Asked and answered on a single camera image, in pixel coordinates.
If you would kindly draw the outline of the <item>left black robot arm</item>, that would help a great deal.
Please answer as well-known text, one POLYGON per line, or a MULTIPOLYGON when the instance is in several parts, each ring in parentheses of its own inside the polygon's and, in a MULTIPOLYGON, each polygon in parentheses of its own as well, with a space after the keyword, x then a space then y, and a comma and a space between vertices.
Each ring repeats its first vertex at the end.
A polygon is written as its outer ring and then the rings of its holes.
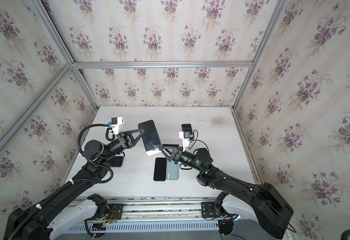
POLYGON ((121 132, 108 138, 109 144, 91 140, 81 146, 78 136, 78 151, 87 160, 81 170, 55 192, 26 210, 17 208, 8 217, 4 239, 6 240, 47 240, 52 236, 50 224, 52 220, 80 194, 95 184, 105 184, 112 178, 105 179, 107 173, 113 171, 106 165, 106 161, 121 154, 124 150, 133 148, 142 135, 143 129, 121 132))

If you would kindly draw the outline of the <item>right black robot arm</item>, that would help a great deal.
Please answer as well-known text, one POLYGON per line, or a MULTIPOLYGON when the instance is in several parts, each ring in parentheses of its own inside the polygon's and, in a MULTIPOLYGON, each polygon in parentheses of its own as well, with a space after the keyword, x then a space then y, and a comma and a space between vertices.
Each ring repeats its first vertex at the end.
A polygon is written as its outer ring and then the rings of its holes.
POLYGON ((219 190, 213 213, 223 220, 245 217, 260 224, 272 237, 283 239, 286 231, 296 232, 291 224, 293 208, 276 190, 264 183, 251 184, 232 177, 213 165, 206 148, 190 153, 179 145, 163 145, 162 153, 169 162, 184 164, 198 171, 196 179, 204 187, 219 190))

